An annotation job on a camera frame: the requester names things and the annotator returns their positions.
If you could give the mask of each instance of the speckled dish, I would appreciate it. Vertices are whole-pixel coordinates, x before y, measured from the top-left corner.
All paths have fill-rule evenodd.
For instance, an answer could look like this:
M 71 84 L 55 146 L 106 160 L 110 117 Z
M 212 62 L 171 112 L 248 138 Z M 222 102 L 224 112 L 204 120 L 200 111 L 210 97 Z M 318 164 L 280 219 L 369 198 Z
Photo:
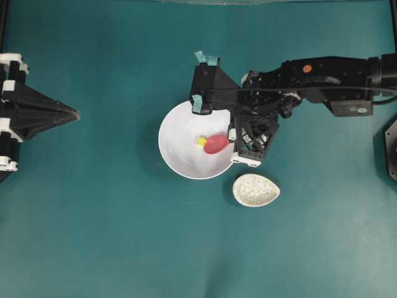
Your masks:
M 241 205 L 261 207 L 276 200 L 280 188 L 261 175 L 245 174 L 234 182 L 233 195 Z

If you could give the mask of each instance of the green tabletop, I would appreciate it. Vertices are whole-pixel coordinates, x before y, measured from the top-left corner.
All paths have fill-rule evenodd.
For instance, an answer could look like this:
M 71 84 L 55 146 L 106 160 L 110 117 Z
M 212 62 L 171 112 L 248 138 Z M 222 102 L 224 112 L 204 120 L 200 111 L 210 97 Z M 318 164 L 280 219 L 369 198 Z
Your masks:
M 6 51 L 81 119 L 22 147 L 0 185 L 0 297 L 396 297 L 397 184 L 382 127 L 304 102 L 258 169 L 193 181 L 164 163 L 161 120 L 187 100 L 194 51 L 239 81 L 285 60 L 394 52 L 388 1 L 195 6 L 12 0 Z M 282 195 L 239 205 L 237 175 Z

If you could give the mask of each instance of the bowl rim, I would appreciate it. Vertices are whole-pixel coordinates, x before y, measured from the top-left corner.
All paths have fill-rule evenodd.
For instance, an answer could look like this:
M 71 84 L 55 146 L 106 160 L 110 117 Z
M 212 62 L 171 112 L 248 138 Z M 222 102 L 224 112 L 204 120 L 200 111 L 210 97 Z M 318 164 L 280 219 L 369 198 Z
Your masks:
M 162 133 L 162 131 L 163 131 L 163 129 L 164 129 L 164 127 L 163 127 L 164 121 L 169 117 L 169 115 L 171 114 L 171 112 L 172 112 L 174 109 L 176 109 L 176 108 L 178 108 L 179 106 L 182 106 L 182 105 L 184 105 L 184 104 L 187 104 L 187 103 L 190 104 L 190 101 L 184 101 L 184 102 L 182 102 L 182 103 L 176 105 L 175 107 L 173 107 L 173 108 L 167 113 L 167 115 L 164 117 L 163 121 L 161 121 L 160 129 L 159 129 L 159 134 L 158 134 L 158 146 L 159 146 L 159 151 L 160 151 L 161 157 L 163 158 L 164 162 L 168 165 L 168 167 L 169 167 L 170 169 L 172 169 L 175 173 L 177 173 L 178 175 L 181 175 L 182 177 L 185 177 L 185 178 L 188 178 L 188 179 L 193 179 L 193 180 L 208 180 L 208 179 L 215 178 L 215 177 L 217 177 L 217 176 L 219 176 L 219 175 L 222 175 L 224 172 L 226 172 L 226 171 L 232 166 L 233 162 L 230 161 L 230 164 L 229 164 L 223 171 L 221 171 L 221 172 L 219 172 L 219 173 L 217 173 L 217 174 L 215 174 L 215 175 L 213 175 L 213 176 L 204 177 L 204 178 L 195 178 L 195 177 L 190 177 L 190 176 L 188 176 L 188 175 L 184 175 L 184 174 L 178 172 L 176 169 L 174 169 L 174 168 L 167 162 L 167 160 L 166 160 L 165 157 L 164 157 L 163 151 L 161 150 L 160 135 L 161 135 L 161 133 Z

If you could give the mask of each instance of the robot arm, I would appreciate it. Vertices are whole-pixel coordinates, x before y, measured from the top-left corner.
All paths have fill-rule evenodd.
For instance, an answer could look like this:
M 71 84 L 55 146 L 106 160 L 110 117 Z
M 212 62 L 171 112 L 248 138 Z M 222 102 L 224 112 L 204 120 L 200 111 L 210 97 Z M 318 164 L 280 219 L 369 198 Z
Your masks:
M 228 138 L 235 144 L 231 160 L 259 166 L 279 127 L 306 98 L 324 104 L 336 117 L 368 116 L 373 97 L 397 94 L 397 55 L 368 60 L 322 57 L 286 61 L 268 73 L 250 71 L 240 88 L 216 63 L 196 66 L 190 91 L 192 112 L 231 112 Z

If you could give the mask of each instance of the black robotic claw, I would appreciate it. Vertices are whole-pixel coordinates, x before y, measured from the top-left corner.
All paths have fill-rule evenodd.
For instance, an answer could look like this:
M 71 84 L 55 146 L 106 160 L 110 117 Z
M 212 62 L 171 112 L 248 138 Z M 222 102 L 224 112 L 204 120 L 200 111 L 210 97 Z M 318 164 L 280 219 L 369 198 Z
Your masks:
M 29 67 L 20 54 L 0 54 L 0 183 L 18 170 L 20 144 L 78 120 L 78 111 L 25 85 Z
M 375 95 L 396 95 L 397 55 L 368 60 L 322 57 L 286 61 L 268 73 L 250 71 L 240 88 L 217 65 L 205 61 L 195 67 L 190 101 L 195 114 L 231 112 L 228 138 L 234 142 L 231 160 L 259 166 L 279 127 L 303 98 L 324 104 L 336 117 L 368 116 Z

